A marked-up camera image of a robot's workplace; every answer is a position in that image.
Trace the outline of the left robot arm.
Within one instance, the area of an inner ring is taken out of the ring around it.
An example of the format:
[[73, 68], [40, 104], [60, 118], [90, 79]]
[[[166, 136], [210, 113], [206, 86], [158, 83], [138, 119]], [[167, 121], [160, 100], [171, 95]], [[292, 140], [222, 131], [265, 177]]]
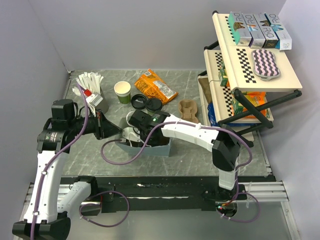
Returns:
[[71, 145], [82, 135], [93, 134], [103, 140], [122, 132], [107, 120], [101, 110], [86, 115], [78, 113], [78, 104], [59, 99], [51, 106], [51, 118], [37, 137], [37, 173], [31, 199], [21, 221], [15, 222], [12, 234], [23, 240], [65, 240], [71, 229], [71, 217], [84, 200], [99, 195], [93, 176], [78, 176], [61, 202], [58, 193], [64, 164]]

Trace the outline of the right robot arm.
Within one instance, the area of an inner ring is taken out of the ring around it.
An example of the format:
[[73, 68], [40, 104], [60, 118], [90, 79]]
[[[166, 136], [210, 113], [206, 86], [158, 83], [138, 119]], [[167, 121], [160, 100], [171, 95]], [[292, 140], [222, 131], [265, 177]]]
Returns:
[[230, 127], [207, 127], [160, 110], [152, 115], [136, 110], [126, 121], [122, 138], [132, 147], [146, 144], [155, 148], [179, 139], [211, 152], [213, 165], [219, 170], [219, 195], [223, 199], [235, 195], [240, 143]]

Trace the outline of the blue white paper bag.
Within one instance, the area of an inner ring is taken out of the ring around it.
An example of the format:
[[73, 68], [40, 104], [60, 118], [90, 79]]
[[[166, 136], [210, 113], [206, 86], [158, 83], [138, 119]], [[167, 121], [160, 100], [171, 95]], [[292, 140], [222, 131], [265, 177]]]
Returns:
[[[122, 128], [122, 133], [115, 137], [117, 140], [120, 140], [115, 144], [129, 155], [136, 155], [145, 143], [142, 132], [129, 123], [129, 119], [133, 113], [134, 111], [130, 111], [125, 118], [123, 117], [120, 120], [119, 126]], [[164, 137], [161, 142], [157, 144], [151, 144], [151, 142], [152, 139], [150, 138], [141, 155], [153, 157], [170, 156], [172, 146], [172, 140], [170, 138]]]

